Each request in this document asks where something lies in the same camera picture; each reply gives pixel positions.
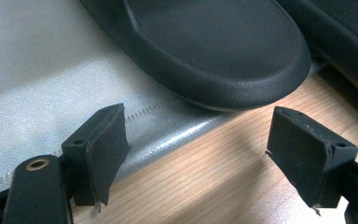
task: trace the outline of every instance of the wooden floor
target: wooden floor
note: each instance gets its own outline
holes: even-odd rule
[[[327,69],[114,184],[100,214],[75,207],[75,223],[344,223],[345,200],[317,216],[265,154],[275,105],[358,146],[358,91]]]

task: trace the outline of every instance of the screw hole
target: screw hole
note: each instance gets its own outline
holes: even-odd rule
[[[75,145],[81,145],[83,144],[85,141],[83,139],[78,139],[78,140],[75,140]]]
[[[48,165],[48,163],[49,161],[46,159],[31,161],[30,163],[28,163],[25,169],[27,169],[28,171],[37,171],[45,168]]]
[[[346,147],[346,145],[343,143],[335,143],[331,146],[332,149],[337,148],[337,147]]]

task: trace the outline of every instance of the textured rubber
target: textured rubber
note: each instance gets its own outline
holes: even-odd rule
[[[310,70],[304,37],[271,0],[81,2],[149,76],[208,108],[270,104]]]

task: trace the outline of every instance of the gray mat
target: gray mat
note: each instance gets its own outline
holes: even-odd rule
[[[61,142],[87,118],[118,103],[131,145],[118,179],[237,115],[162,88],[76,0],[0,0],[0,191],[19,163],[61,155]]]

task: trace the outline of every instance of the metal grommet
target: metal grommet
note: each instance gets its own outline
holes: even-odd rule
[[[47,159],[39,159],[39,160],[31,161],[30,163],[28,163],[25,169],[27,169],[27,171],[37,171],[45,168],[48,165],[48,163],[49,161]]]

